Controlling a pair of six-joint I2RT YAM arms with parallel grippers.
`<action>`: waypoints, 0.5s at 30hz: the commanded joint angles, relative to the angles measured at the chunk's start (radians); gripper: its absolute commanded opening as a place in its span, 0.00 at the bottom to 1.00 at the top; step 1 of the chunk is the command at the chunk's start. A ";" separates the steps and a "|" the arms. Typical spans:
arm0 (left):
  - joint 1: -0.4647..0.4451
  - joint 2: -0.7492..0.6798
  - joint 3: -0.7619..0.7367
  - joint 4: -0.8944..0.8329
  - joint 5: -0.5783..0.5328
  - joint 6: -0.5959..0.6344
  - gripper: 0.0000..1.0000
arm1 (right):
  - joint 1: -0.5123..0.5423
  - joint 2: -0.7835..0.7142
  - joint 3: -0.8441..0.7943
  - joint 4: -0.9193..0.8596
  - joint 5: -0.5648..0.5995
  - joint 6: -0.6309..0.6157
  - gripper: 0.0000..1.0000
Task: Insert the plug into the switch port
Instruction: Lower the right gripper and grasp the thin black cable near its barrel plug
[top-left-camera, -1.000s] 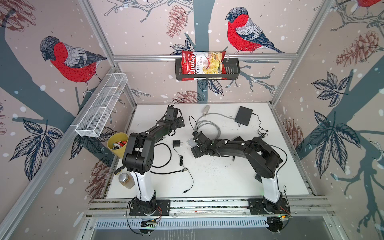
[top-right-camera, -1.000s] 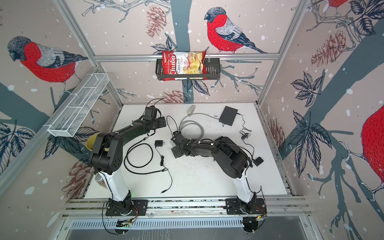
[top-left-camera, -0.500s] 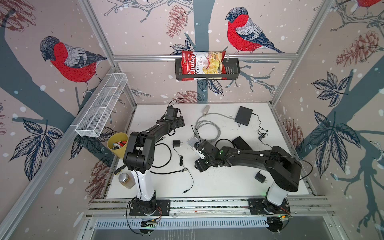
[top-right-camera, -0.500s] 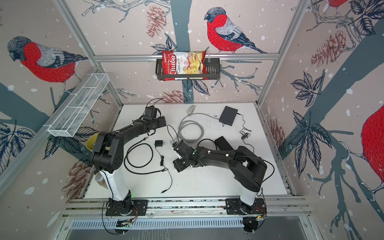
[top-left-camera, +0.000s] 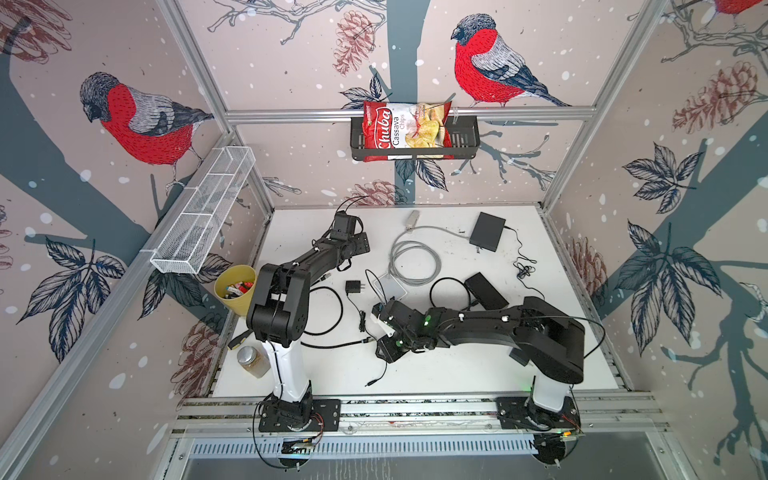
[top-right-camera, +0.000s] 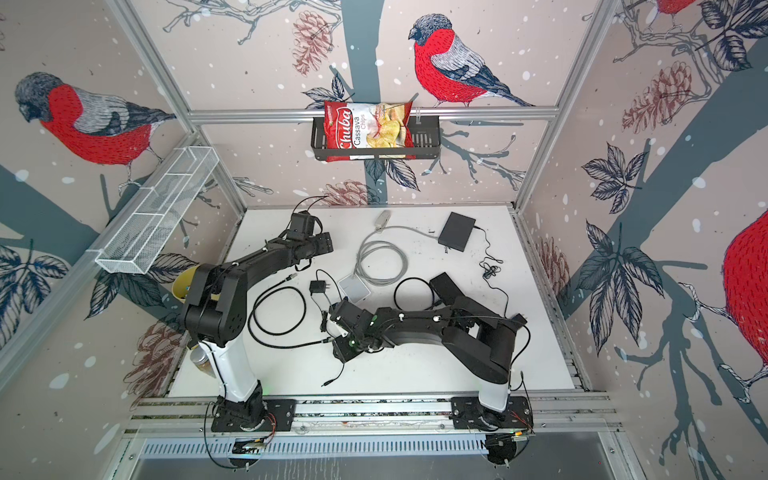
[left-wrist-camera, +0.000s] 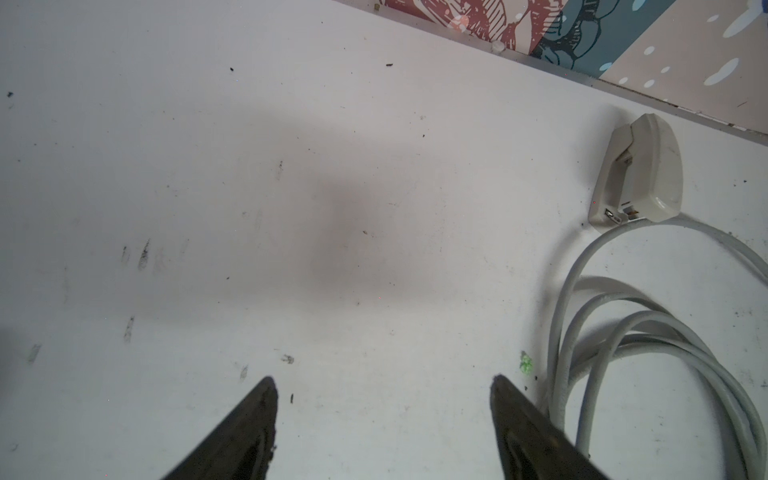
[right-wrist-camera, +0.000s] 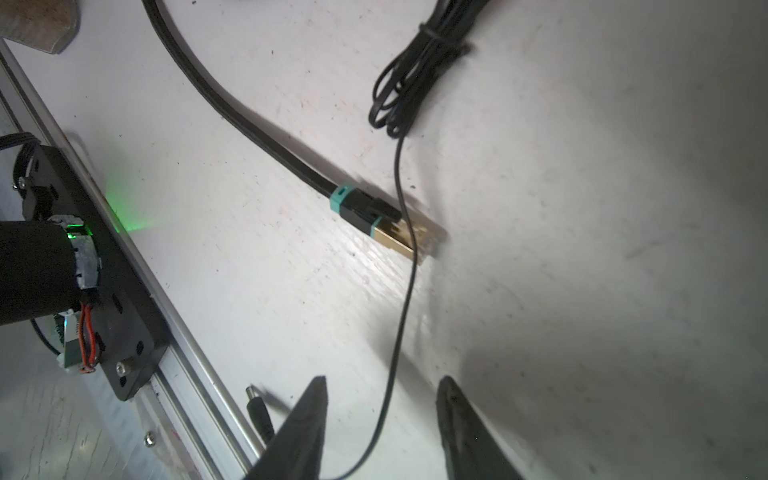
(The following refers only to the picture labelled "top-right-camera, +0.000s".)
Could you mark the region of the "ribbed black network switch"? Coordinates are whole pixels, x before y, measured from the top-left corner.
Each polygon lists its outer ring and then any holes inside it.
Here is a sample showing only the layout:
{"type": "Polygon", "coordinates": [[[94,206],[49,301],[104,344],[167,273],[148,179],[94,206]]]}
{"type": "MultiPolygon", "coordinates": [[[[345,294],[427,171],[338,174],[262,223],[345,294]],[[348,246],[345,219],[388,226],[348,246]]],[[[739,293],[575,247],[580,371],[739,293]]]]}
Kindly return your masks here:
{"type": "Polygon", "coordinates": [[[429,285],[444,309],[473,313],[475,301],[466,296],[447,273],[432,278],[429,285]]]}

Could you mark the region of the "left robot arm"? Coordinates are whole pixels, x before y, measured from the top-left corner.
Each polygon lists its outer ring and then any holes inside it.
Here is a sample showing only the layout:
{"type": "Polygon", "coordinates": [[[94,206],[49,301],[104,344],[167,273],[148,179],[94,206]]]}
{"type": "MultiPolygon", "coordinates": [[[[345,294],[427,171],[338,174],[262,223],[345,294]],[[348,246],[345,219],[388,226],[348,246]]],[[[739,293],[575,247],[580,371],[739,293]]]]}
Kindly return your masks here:
{"type": "Polygon", "coordinates": [[[181,320],[206,353],[219,382],[214,414],[218,431],[257,429],[268,419],[263,388],[243,339],[247,294],[273,274],[331,253],[331,234],[315,230],[321,225],[308,211],[293,213],[286,229],[261,249],[233,262],[202,264],[195,270],[181,320]]]}

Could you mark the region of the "white small network switch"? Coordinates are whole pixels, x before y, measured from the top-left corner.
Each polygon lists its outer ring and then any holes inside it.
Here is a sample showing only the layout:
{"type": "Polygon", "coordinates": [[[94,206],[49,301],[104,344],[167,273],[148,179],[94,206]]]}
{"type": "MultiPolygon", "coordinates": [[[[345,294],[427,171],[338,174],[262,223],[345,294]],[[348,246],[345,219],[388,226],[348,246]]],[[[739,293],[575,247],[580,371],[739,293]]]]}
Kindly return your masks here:
{"type": "Polygon", "coordinates": [[[347,275],[339,282],[340,289],[351,303],[365,300],[371,291],[366,283],[355,273],[347,275]]]}

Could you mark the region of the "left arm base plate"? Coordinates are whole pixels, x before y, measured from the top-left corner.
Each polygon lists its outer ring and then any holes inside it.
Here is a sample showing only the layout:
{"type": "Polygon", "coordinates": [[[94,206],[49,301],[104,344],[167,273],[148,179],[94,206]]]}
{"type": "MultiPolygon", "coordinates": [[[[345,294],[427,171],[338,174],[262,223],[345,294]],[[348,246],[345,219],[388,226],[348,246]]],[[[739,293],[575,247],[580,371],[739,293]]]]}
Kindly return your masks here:
{"type": "Polygon", "coordinates": [[[297,402],[292,399],[263,399],[232,402],[218,397],[211,414],[216,433],[287,432],[291,430],[297,402]]]}

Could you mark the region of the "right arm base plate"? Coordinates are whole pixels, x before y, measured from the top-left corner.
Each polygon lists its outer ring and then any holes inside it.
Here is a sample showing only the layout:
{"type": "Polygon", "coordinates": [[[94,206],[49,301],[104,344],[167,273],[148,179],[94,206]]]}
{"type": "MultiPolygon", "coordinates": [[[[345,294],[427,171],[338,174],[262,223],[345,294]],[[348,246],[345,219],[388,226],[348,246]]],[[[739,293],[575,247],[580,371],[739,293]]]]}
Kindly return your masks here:
{"type": "Polygon", "coordinates": [[[450,399],[450,420],[457,430],[499,430],[531,431],[533,429],[532,407],[524,396],[510,395],[503,411],[498,412],[482,406],[478,397],[453,397],[450,399]]]}

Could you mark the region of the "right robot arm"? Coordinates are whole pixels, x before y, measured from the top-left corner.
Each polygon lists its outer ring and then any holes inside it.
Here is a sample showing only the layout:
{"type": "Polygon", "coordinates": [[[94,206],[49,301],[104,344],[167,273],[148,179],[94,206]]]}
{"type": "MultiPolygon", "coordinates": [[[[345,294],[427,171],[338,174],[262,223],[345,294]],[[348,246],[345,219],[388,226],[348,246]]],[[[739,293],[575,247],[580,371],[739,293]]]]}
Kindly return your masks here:
{"type": "Polygon", "coordinates": [[[480,380],[478,402],[486,424],[506,415],[517,335],[528,329],[523,315],[506,318],[458,296],[436,310],[382,307],[373,313],[342,300],[331,307],[326,319],[341,332],[332,340],[334,356],[341,362],[401,345],[442,346],[480,380]]]}

